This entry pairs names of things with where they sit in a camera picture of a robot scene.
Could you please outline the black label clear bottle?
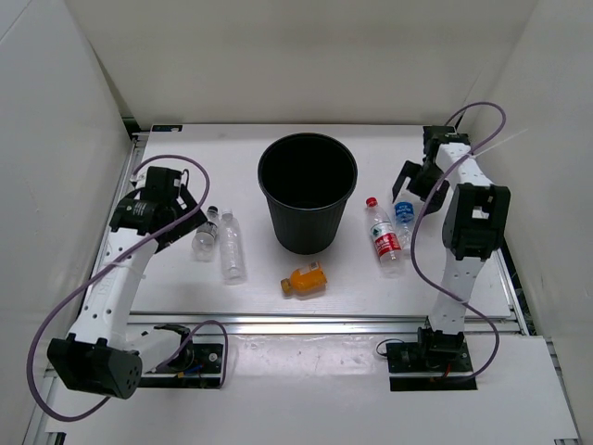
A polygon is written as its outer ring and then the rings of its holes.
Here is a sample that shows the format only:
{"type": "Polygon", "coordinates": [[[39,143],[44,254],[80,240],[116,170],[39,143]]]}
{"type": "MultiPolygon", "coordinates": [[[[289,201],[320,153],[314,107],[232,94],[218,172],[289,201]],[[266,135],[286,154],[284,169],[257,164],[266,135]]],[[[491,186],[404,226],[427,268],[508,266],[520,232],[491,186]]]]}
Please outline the black label clear bottle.
{"type": "Polygon", "coordinates": [[[216,206],[209,206],[207,220],[197,229],[192,240],[192,249],[197,261],[211,261],[218,235],[220,215],[216,206]]]}

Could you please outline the blue label water bottle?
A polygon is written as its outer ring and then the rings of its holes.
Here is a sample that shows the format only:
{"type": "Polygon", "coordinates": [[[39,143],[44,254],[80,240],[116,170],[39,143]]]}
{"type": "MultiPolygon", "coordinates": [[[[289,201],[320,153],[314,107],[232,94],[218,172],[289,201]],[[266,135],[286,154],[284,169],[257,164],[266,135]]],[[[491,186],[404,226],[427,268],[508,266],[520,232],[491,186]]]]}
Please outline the blue label water bottle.
{"type": "Polygon", "coordinates": [[[410,201],[399,200],[394,205],[397,239],[404,251],[410,250],[411,236],[415,222],[414,208],[410,201]]]}

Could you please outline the red label water bottle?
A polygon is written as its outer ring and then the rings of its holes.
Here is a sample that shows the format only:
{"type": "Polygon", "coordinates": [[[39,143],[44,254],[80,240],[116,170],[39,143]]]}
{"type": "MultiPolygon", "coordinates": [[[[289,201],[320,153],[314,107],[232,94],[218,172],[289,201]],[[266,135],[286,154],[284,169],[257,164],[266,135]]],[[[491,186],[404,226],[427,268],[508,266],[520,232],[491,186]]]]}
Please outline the red label water bottle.
{"type": "Polygon", "coordinates": [[[403,268],[403,250],[386,211],[375,197],[366,199],[368,232],[374,246],[382,274],[394,277],[403,268]]]}

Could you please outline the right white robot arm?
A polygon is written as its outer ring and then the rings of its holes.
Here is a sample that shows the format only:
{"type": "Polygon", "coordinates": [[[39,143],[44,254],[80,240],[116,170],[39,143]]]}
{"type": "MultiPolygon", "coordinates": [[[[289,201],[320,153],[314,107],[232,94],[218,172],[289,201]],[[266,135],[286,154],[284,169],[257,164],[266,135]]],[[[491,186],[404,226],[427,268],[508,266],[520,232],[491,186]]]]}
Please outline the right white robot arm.
{"type": "Polygon", "coordinates": [[[483,174],[467,134],[435,125],[423,127],[423,162],[405,162],[392,187],[398,221],[404,191],[420,199],[426,214],[440,210],[447,192],[453,192],[442,227],[446,266],[436,287],[439,294],[417,341],[410,344],[419,365],[435,371],[462,356],[467,312],[488,320],[470,299],[478,274],[502,245],[511,192],[483,174]]]}

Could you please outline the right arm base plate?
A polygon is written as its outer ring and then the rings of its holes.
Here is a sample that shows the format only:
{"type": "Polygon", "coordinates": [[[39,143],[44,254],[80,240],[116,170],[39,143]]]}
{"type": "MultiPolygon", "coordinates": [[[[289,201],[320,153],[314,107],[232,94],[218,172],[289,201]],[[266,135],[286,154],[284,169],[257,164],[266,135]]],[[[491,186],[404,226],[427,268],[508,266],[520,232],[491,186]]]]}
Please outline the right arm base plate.
{"type": "Polygon", "coordinates": [[[416,342],[388,338],[375,347],[386,359],[391,392],[474,391],[477,383],[467,344],[451,359],[423,358],[416,342]]]}

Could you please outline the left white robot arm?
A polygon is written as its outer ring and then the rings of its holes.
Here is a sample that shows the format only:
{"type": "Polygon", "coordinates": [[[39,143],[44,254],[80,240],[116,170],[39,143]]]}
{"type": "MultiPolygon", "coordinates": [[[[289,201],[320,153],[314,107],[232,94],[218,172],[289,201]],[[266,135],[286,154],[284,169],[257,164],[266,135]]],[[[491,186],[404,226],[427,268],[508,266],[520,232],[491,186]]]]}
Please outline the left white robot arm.
{"type": "Polygon", "coordinates": [[[179,324],[158,325],[132,340],[126,337],[132,303],[150,259],[206,220],[182,178],[182,172],[151,167],[142,185],[116,206],[104,257],[107,273],[92,285],[67,336],[52,339],[47,349],[67,388],[128,399],[143,374],[163,363],[174,371],[193,363],[190,331],[179,324]]]}

